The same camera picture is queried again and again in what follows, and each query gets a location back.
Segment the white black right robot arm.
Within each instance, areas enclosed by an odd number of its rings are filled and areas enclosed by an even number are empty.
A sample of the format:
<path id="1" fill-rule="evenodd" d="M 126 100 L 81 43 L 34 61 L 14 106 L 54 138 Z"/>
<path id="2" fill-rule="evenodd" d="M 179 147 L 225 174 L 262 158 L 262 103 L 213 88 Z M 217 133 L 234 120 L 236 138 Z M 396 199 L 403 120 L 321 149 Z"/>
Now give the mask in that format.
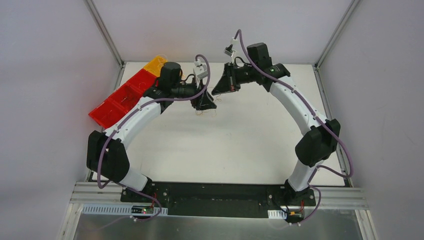
<path id="1" fill-rule="evenodd" d="M 224 53 L 231 62 L 224 64 L 223 73 L 212 90 L 213 96 L 234 93 L 242 84 L 257 83 L 274 96 L 288 111 L 302 134 L 295 146 L 297 163 L 292 174 L 284 183 L 284 200 L 296 205 L 304 198 L 309 189 L 308 181 L 314 169 L 336 151 L 341 125 L 334 119 L 329 120 L 313 107 L 296 89 L 290 71 L 282 64 L 274 64 L 265 43 L 255 43 L 246 49 L 248 62 L 242 66 L 236 63 L 239 56 L 230 44 Z"/>

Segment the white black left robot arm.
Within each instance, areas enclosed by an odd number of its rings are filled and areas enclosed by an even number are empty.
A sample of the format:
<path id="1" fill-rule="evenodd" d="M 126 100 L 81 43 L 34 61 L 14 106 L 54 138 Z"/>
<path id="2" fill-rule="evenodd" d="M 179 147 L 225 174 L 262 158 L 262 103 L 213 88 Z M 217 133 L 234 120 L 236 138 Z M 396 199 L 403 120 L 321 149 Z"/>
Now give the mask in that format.
<path id="1" fill-rule="evenodd" d="M 214 109 L 216 104 L 207 87 L 211 79 L 208 63 L 194 62 L 190 83 L 182 79 L 181 65 L 166 62 L 160 75 L 148 85 L 135 106 L 114 125 L 103 132 L 94 130 L 88 137 L 86 166 L 98 177 L 133 189 L 140 202 L 152 198 L 152 180 L 131 167 L 127 149 L 136 135 L 159 117 L 172 103 L 189 101 L 200 111 Z"/>

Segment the yellow plastic bin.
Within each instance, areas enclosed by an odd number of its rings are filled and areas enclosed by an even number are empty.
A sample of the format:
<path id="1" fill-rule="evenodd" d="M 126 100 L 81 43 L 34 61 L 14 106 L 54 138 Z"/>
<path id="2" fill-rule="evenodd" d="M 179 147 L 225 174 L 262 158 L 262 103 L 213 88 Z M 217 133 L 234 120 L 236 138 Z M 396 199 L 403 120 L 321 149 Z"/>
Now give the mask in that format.
<path id="1" fill-rule="evenodd" d="M 159 54 L 155 56 L 150 62 L 148 62 L 143 67 L 143 69 L 149 72 L 150 74 L 159 77 L 161 69 L 167 61 L 168 58 L 164 54 Z"/>

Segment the red plastic bin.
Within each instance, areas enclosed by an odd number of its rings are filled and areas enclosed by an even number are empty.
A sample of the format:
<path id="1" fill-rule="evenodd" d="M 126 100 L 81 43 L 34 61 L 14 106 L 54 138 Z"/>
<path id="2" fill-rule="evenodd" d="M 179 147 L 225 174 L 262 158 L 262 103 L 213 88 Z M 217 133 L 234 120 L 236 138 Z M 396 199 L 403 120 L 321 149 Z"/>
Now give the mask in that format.
<path id="1" fill-rule="evenodd" d="M 105 129 L 111 127 L 130 112 L 143 93 L 155 83 L 156 78 L 154 74 L 141 69 L 94 108 L 88 116 Z"/>

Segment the left controller board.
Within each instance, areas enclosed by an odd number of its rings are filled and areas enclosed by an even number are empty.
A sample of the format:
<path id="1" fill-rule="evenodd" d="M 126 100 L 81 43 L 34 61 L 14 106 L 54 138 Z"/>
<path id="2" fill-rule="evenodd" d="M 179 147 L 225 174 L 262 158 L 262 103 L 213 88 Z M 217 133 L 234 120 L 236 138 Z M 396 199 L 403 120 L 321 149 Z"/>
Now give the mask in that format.
<path id="1" fill-rule="evenodd" d="M 153 214 L 154 208 L 152 208 L 150 206 L 133 205 L 131 207 L 131 213 L 132 214 L 140 214 L 140 215 Z"/>

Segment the controller board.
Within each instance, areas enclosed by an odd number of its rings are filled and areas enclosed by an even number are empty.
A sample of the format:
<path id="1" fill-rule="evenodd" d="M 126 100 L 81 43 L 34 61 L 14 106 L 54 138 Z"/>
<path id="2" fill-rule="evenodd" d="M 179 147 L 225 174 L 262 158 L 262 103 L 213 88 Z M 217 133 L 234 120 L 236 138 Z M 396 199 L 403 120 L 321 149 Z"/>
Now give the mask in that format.
<path id="1" fill-rule="evenodd" d="M 298 212 L 289 212 L 286 216 L 286 222 L 287 223 L 299 223 L 304 219 L 304 215 L 302 213 L 298 213 Z"/>
<path id="2" fill-rule="evenodd" d="M 150 206 L 133 205 L 131 207 L 131 213 L 132 214 L 140 214 L 140 215 L 153 214 L 154 208 L 152 208 Z"/>

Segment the right controller board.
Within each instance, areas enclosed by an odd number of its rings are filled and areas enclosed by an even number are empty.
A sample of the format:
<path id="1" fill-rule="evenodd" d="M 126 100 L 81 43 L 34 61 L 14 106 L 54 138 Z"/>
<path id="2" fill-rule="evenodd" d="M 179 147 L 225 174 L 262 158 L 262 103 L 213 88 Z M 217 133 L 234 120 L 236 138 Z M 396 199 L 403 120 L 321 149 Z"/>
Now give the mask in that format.
<path id="1" fill-rule="evenodd" d="M 304 215 L 302 213 L 298 213 L 298 212 L 289 212 L 286 216 L 286 222 L 287 223 L 299 223 L 304 219 Z"/>

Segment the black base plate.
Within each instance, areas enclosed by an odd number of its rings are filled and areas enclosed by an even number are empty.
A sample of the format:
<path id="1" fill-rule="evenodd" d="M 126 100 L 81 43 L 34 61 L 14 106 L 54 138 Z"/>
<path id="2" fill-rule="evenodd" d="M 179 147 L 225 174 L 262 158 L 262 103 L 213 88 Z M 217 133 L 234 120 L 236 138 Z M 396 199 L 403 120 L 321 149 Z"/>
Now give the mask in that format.
<path id="1" fill-rule="evenodd" d="M 122 191 L 124 203 L 147 204 L 153 197 L 169 216 L 267 218 L 273 210 L 298 211 L 315 207 L 314 191 L 306 188 L 295 193 L 287 184 L 230 184 L 230 183 L 149 183 L 141 196 L 132 190 Z"/>

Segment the aluminium frame rail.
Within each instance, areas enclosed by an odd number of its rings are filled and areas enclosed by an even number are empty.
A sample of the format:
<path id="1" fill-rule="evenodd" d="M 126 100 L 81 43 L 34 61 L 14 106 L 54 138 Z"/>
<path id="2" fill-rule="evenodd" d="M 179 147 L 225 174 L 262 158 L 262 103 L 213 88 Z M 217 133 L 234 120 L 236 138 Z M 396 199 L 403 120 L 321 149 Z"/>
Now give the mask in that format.
<path id="1" fill-rule="evenodd" d="M 255 201 L 270 206 L 281 200 L 285 187 L 282 184 L 216 184 L 154 182 L 146 192 L 165 206 L 177 204 L 178 200 L 209 201 Z M 368 210 L 361 188 L 319 186 L 310 190 L 304 198 L 306 208 L 319 204 L 323 210 Z M 95 182 L 77 182 L 70 198 L 71 203 L 84 204 L 146 204 L 152 200 L 132 193 L 111 183 L 103 189 Z"/>

